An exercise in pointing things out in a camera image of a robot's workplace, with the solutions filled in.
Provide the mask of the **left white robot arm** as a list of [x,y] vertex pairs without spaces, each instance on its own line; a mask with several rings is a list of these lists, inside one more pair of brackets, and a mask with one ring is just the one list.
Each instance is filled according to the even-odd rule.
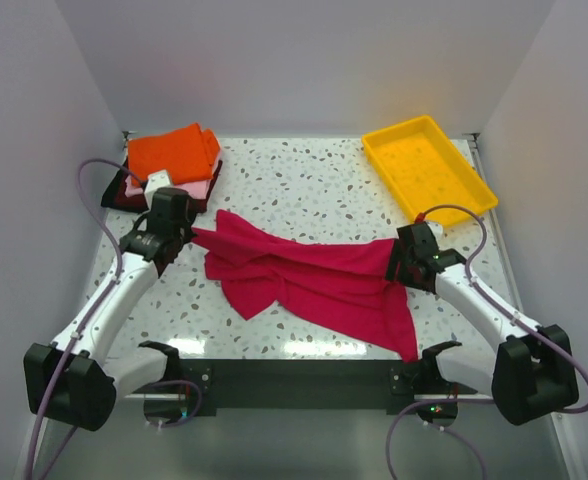
[[183,377],[176,348],[142,342],[111,360],[111,346],[141,297],[160,279],[194,234],[189,196],[163,187],[150,209],[121,238],[103,282],[49,344],[33,344],[23,360],[28,405],[39,418],[88,431],[101,428],[116,403],[147,386],[174,390]]

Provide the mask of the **magenta t shirt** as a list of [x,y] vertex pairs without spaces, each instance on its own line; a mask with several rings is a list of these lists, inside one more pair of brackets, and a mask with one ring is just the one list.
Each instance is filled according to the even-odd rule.
[[213,230],[197,228],[205,274],[250,320],[273,303],[312,324],[400,355],[419,358],[404,286],[386,280],[393,240],[304,244],[266,233],[220,210]]

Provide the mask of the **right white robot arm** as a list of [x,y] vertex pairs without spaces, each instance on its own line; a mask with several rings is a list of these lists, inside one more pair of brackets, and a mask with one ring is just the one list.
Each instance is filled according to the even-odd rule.
[[432,227],[400,227],[386,277],[438,296],[467,320],[489,352],[450,340],[423,350],[418,380],[433,393],[452,383],[492,398],[513,425],[560,411],[579,399],[570,340],[557,325],[543,327],[509,305],[470,269],[454,249],[440,249]]

